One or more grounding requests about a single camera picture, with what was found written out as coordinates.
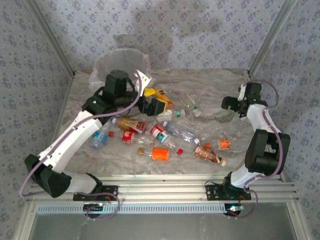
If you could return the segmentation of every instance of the patterned wallpaper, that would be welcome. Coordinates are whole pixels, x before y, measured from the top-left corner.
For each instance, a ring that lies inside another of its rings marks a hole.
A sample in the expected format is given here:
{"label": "patterned wallpaper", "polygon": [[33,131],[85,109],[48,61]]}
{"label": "patterned wallpaper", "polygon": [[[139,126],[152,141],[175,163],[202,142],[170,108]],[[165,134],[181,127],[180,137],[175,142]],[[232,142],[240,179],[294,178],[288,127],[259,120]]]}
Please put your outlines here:
{"label": "patterned wallpaper", "polygon": [[23,1],[1,0],[0,9],[0,239],[10,240],[24,158],[49,144],[70,77]]}
{"label": "patterned wallpaper", "polygon": [[[320,2],[298,0],[256,79],[272,81],[280,102],[270,112],[291,136],[285,164],[300,193],[315,239],[320,239]],[[272,102],[271,89],[265,92]]]}
{"label": "patterned wallpaper", "polygon": [[122,47],[151,67],[248,68],[281,0],[36,0],[74,70]]}

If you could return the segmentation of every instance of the glass panel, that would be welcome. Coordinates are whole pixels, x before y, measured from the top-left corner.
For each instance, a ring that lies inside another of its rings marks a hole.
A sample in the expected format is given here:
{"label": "glass panel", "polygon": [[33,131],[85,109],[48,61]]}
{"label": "glass panel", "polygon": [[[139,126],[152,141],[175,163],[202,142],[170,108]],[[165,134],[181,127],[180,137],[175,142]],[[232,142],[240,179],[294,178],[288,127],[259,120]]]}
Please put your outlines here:
{"label": "glass panel", "polygon": [[[250,211],[248,204],[242,214]],[[82,214],[37,215],[29,240],[295,240],[285,203],[259,203],[244,219],[223,214],[118,214],[92,221]]]}

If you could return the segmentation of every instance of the white robotic arm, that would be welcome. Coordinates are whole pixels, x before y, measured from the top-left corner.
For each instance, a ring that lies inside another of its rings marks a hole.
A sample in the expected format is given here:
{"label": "white robotic arm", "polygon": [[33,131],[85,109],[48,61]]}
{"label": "white robotic arm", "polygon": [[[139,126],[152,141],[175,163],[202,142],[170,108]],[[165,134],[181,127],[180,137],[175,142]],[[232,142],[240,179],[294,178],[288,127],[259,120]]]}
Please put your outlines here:
{"label": "white robotic arm", "polygon": [[[135,104],[142,113],[149,116],[163,112],[165,105],[162,102],[152,99],[153,102],[148,103],[143,94],[142,96],[140,94],[152,79],[140,71],[137,71],[137,74],[139,75],[137,82],[141,83],[141,86],[138,84],[136,87],[138,92],[135,91],[126,72],[111,71],[106,77],[105,87],[101,87],[87,99],[82,111],[63,134],[38,156],[30,154],[24,160],[29,175],[21,187],[20,195],[23,196],[23,189],[30,177],[53,198],[65,192],[84,194],[101,192],[102,183],[93,175],[66,172],[64,169],[86,139],[101,128],[113,114],[127,111]],[[133,87],[132,91],[127,91],[127,83]],[[123,106],[127,107],[117,111],[118,107]]]}
{"label": "white robotic arm", "polygon": [[276,134],[280,136],[283,148],[281,167],[277,174],[283,169],[290,144],[290,137],[275,126],[267,103],[260,99],[261,85],[253,82],[243,84],[239,91],[238,98],[225,97],[221,107],[240,113],[241,118],[247,117],[255,133],[246,152],[244,165],[229,173],[225,179],[224,191],[229,191],[229,195],[232,191],[241,192],[249,187],[246,185],[248,181],[252,183],[258,179],[257,176],[269,176],[275,172],[280,156]]}

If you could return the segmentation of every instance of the gray marble tabletop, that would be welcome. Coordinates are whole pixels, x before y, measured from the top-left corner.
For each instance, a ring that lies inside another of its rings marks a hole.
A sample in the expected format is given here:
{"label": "gray marble tabletop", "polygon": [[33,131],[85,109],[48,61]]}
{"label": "gray marble tabletop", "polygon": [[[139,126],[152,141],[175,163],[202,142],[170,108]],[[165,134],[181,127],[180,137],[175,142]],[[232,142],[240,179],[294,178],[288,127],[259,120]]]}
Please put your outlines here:
{"label": "gray marble tabletop", "polygon": [[[225,96],[238,96],[238,87],[247,81],[243,69],[157,69],[152,76],[165,90],[177,108],[182,105],[177,97],[180,91],[188,92],[198,103],[201,117],[183,117],[180,123],[196,132],[200,139],[226,136],[233,151],[218,152],[226,159],[225,167],[203,160],[192,154],[170,153],[168,161],[139,157],[139,145],[128,145],[109,138],[106,146],[96,150],[88,140],[74,154],[66,170],[94,175],[137,175],[137,174],[226,174],[237,169],[244,160],[250,140],[254,134],[248,120],[240,120],[238,114],[221,109]],[[81,106],[93,93],[88,89],[89,74],[78,71],[71,85],[64,108],[61,134],[75,119]],[[141,114],[136,117],[154,120]]]}

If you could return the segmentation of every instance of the plastic bag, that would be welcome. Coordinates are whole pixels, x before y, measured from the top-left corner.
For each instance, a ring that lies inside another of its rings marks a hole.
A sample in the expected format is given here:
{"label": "plastic bag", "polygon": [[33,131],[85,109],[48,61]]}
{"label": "plastic bag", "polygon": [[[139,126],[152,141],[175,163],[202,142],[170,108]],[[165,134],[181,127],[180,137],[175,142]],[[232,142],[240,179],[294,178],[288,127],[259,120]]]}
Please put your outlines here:
{"label": "plastic bag", "polygon": [[134,48],[119,48],[98,58],[89,77],[89,89],[95,92],[105,85],[106,77],[112,70],[122,70],[129,74],[135,84],[135,70],[151,73],[149,55]]}

